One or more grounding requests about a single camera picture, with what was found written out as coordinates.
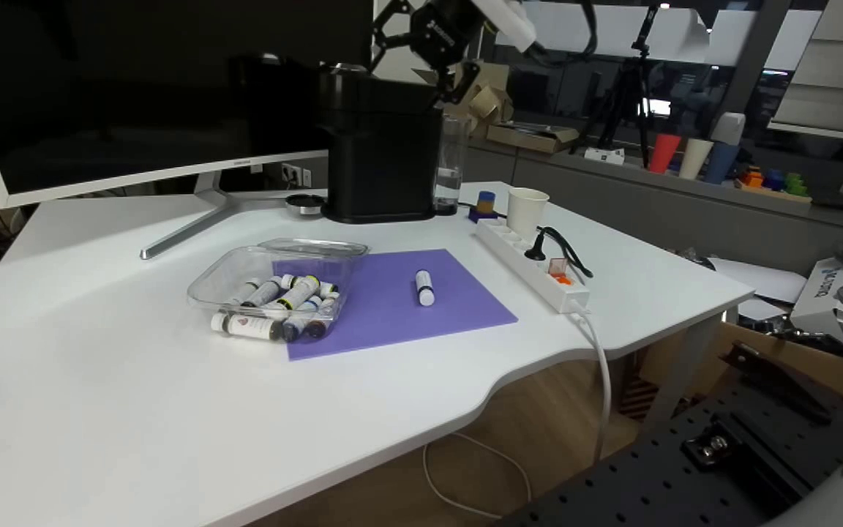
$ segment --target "desk surface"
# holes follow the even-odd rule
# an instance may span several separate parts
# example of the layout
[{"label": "desk surface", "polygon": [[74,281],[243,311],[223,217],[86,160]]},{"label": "desk surface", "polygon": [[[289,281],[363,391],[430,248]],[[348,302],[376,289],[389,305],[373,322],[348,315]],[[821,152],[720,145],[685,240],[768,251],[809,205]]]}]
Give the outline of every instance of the desk surface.
[{"label": "desk surface", "polygon": [[[504,185],[490,186],[504,210]],[[2,258],[0,524],[251,520],[464,428],[512,376],[591,356],[461,217],[341,226],[266,196],[139,258],[200,210],[194,196],[51,202]],[[611,356],[749,292],[562,207],[545,218],[597,275],[591,318]],[[187,283],[223,251],[286,233],[450,248],[518,322],[301,362],[212,332]]]}]

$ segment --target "power strip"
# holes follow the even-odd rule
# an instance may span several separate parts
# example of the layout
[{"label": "power strip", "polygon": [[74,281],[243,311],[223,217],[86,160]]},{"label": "power strip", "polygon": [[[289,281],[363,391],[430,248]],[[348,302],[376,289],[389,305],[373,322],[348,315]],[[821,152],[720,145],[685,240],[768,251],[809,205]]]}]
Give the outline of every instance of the power strip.
[{"label": "power strip", "polygon": [[582,283],[582,277],[578,277],[575,270],[567,270],[570,283],[550,277],[547,261],[525,258],[532,240],[525,240],[507,223],[481,218],[474,237],[556,312],[589,306],[591,289]]}]

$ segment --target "plastic container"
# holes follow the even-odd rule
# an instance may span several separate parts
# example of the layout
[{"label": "plastic container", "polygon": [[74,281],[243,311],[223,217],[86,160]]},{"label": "plastic container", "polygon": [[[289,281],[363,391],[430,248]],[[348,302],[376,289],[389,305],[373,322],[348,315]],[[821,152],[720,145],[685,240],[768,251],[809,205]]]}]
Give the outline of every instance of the plastic container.
[{"label": "plastic container", "polygon": [[[212,327],[218,325],[213,331],[219,332],[231,332],[225,325],[231,312],[286,325],[294,312],[305,311],[305,299],[310,294],[335,299],[320,306],[323,315],[341,318],[348,299],[348,277],[367,251],[370,246],[344,240],[266,240],[241,246],[206,270],[187,287],[187,294],[212,311]],[[275,305],[278,294],[294,294],[301,281],[313,283],[313,289],[305,287],[289,305]]]}]

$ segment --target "computer monitor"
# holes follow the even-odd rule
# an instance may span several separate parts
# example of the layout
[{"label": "computer monitor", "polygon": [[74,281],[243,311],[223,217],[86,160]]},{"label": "computer monitor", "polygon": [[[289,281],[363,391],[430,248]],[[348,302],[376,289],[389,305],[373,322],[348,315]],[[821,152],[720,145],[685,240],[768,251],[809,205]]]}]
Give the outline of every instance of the computer monitor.
[{"label": "computer monitor", "polygon": [[370,22],[373,0],[0,0],[0,207],[324,150],[297,66],[367,63]]}]

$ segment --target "small white cylinder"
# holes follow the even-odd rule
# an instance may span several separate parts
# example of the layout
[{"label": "small white cylinder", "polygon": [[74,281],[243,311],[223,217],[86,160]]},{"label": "small white cylinder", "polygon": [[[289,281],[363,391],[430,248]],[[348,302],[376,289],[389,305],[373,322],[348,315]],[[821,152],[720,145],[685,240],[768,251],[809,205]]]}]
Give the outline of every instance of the small white cylinder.
[{"label": "small white cylinder", "polygon": [[537,237],[545,205],[547,205],[547,193],[532,190],[532,186],[512,186],[509,207],[507,207],[509,229],[522,237]]},{"label": "small white cylinder", "polygon": [[323,294],[307,294],[297,312],[320,312],[323,311]]},{"label": "small white cylinder", "polygon": [[270,318],[286,318],[307,294],[320,289],[320,277],[313,275],[300,275],[294,289],[278,294],[275,302],[264,305],[264,315]]},{"label": "small white cylinder", "polygon": [[702,171],[702,163],[706,163],[712,145],[714,145],[712,139],[687,136],[679,179],[698,179]]},{"label": "small white cylinder", "polygon": [[283,338],[283,325],[264,315],[245,315],[245,312],[223,312],[218,311],[212,318],[212,331],[243,337],[243,338]]},{"label": "small white cylinder", "polygon": [[300,311],[289,312],[289,315],[283,318],[283,337],[286,337],[286,338],[300,338],[300,337],[305,332],[305,325],[313,322],[313,315],[317,315],[317,312],[300,312]]},{"label": "small white cylinder", "polygon": [[317,315],[305,325],[305,332],[307,332],[310,338],[323,338],[323,337],[332,331],[332,325],[335,325],[335,315],[317,312]]},{"label": "small white cylinder", "polygon": [[336,283],[335,281],[323,281],[323,294],[341,294]]},{"label": "small white cylinder", "polygon": [[417,302],[420,302],[423,306],[430,306],[430,305],[434,305],[434,281],[430,281],[430,272],[428,272],[428,270],[417,272]]},{"label": "small white cylinder", "polygon": [[257,306],[272,302],[281,292],[275,281],[264,281],[251,294],[243,299],[243,306]]},{"label": "small white cylinder", "polygon": [[297,283],[297,275],[281,275],[278,283],[281,289],[289,289]]}]

